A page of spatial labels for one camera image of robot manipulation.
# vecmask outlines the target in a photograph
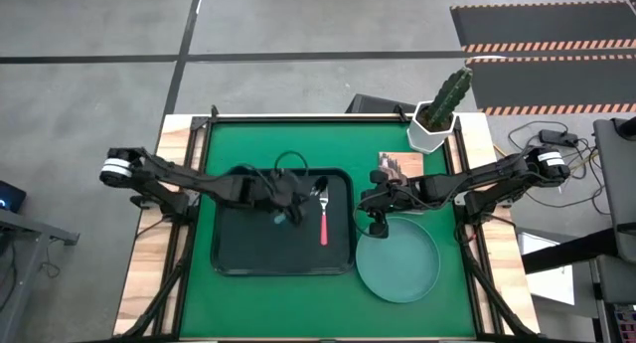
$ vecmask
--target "potted cactus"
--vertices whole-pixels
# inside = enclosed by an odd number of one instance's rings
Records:
[[[470,89],[472,78],[472,70],[461,69],[444,82],[433,101],[417,104],[406,130],[408,145],[413,150],[432,153],[450,135],[457,116],[453,110]]]

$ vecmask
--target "orange striped tape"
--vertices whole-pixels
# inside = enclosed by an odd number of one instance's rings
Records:
[[[622,113],[636,112],[636,103],[521,105],[487,107],[479,111],[486,115]]]
[[[470,58],[466,65],[486,63],[522,63],[522,62],[559,62],[559,61],[603,61],[603,60],[636,60],[633,55],[593,55],[593,56],[542,56],[542,57],[512,57],[497,59]]]
[[[493,53],[513,51],[553,51],[591,49],[634,49],[636,39],[592,40],[592,41],[544,41],[509,44],[470,44],[461,47],[468,53]]]
[[[527,6],[593,5],[593,4],[627,4],[627,2],[621,1],[621,0],[604,0],[604,1],[531,3],[531,4],[458,5],[458,6],[451,6],[450,10],[455,10],[455,9],[478,9],[478,8],[499,8],[499,7],[527,7]]]

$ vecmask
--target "round plate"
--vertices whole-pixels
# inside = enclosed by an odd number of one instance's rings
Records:
[[[387,218],[389,237],[360,237],[358,273],[365,285],[389,302],[409,303],[424,297],[439,277],[439,251],[428,232],[404,218]]]

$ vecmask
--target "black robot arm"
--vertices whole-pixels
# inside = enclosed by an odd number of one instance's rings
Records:
[[[182,216],[188,214],[189,197],[168,190],[160,182],[206,194],[231,208],[278,211],[294,224],[302,222],[301,204],[308,200],[289,171],[262,174],[240,166],[228,174],[210,176],[168,162],[144,148],[110,148],[99,180],[110,187],[135,190],[144,199],[158,203],[164,214]]]
[[[405,185],[392,180],[380,170],[371,173],[376,188],[362,193],[358,209],[374,218],[370,234],[386,237],[389,234],[384,215],[408,210],[440,209],[465,193],[461,211],[462,222],[475,224],[485,214],[491,214],[503,201],[515,202],[531,187],[556,187],[569,176],[559,152],[546,147],[530,148],[494,163],[455,175],[428,175],[407,179]],[[490,188],[474,189],[492,185]]]

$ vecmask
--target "white hexagonal pot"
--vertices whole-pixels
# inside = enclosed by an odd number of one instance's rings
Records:
[[[410,145],[410,148],[424,154],[430,154],[434,152],[435,149],[439,148],[439,146],[444,143],[444,140],[450,135],[450,133],[453,132],[453,128],[455,127],[455,119],[457,118],[457,114],[453,112],[453,117],[450,121],[448,130],[437,132],[428,131],[421,124],[419,124],[417,120],[415,120],[415,115],[431,103],[432,100],[427,100],[421,101],[417,104],[413,118],[410,121],[408,129],[406,130],[406,136],[408,137],[408,145]]]

